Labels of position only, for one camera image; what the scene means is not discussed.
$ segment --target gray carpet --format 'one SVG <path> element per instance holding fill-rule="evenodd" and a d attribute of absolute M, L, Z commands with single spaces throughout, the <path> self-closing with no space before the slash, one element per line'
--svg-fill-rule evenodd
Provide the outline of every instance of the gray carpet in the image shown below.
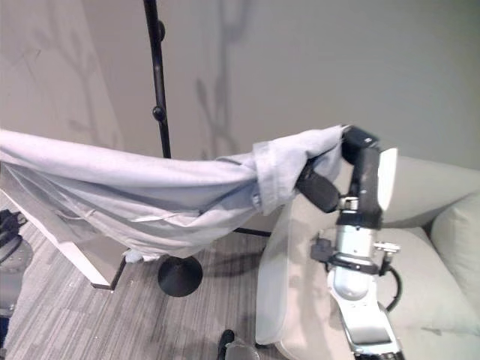
<path fill-rule="evenodd" d="M 0 200 L 0 208 L 11 208 Z M 170 298 L 157 284 L 159 262 L 127 264 L 114 292 L 93 289 L 33 225 L 22 234 L 34 260 L 10 321 L 8 360 L 214 360 L 227 328 L 254 344 L 264 238 L 233 233 L 218 240 L 197 256 L 204 270 L 200 288 Z M 275 348 L 259 353 L 284 359 Z"/>

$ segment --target coat rack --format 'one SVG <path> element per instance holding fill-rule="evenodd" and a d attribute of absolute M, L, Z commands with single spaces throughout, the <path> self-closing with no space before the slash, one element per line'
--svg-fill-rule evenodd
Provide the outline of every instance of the coat rack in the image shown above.
<path fill-rule="evenodd" d="M 153 79 L 156 105 L 152 114 L 160 128 L 160 138 L 164 158 L 171 158 L 170 135 L 167 121 L 167 103 L 165 100 L 164 63 L 161 42 L 165 38 L 165 25 L 159 20 L 156 0 L 143 0 L 145 15 L 150 37 L 151 61 L 153 64 Z M 270 232 L 255 229 L 238 228 L 236 233 L 244 233 L 269 237 Z M 158 284 L 168 295 L 182 297 L 195 291 L 203 278 L 202 266 L 197 259 L 190 256 L 181 259 L 169 256 L 158 271 Z"/>

